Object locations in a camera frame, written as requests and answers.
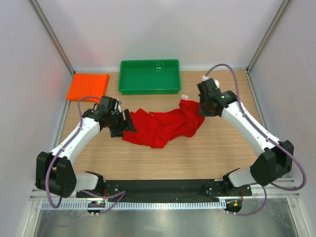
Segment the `red t shirt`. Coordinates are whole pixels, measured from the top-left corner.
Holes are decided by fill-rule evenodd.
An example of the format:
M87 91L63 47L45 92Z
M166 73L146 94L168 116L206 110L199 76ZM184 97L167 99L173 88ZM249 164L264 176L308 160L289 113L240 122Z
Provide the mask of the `red t shirt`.
M126 131L122 140L151 148L163 148L180 136L193 137L205 120L199 114L199 102L184 95L179 107L169 112L147 112L139 108L130 115L136 132Z

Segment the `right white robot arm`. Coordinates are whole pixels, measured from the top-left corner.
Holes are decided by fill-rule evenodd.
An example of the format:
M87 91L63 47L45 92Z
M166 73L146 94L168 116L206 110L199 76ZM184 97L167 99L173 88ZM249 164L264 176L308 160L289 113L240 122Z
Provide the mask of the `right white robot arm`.
M224 193L233 196L242 186L253 183L266 186L291 171L294 146L290 141L282 142L268 132L232 91L221 92L217 80L203 77L197 87L199 114L225 119L244 137L257 157L251 166L224 175Z

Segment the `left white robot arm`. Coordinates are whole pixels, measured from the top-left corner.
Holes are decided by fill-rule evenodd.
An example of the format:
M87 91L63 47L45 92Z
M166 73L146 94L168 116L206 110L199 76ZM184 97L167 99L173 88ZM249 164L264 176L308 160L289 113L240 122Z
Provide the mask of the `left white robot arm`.
M86 171L76 174L74 164L84 147L104 128L110 136L123 137L126 131L136 132L130 111L122 110L118 99L102 96L92 109L79 112L75 129L50 152L41 152L36 162L35 186L62 198L73 192L88 191L100 197L105 190L103 176Z

